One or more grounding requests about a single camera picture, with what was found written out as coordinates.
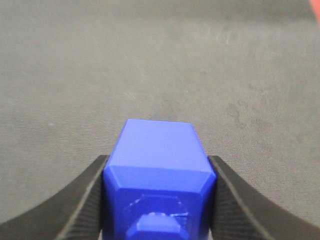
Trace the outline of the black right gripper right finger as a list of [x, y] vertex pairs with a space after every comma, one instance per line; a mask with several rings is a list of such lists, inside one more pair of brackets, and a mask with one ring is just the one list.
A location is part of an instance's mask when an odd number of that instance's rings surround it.
[[211, 234], [215, 240], [318, 240], [319, 227], [281, 208], [241, 178], [219, 156]]

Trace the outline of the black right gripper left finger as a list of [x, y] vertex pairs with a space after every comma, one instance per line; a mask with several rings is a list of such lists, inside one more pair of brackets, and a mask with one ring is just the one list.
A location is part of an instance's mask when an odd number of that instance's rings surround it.
[[97, 240], [102, 229], [102, 171], [98, 156], [78, 177], [36, 207], [0, 225], [2, 240]]

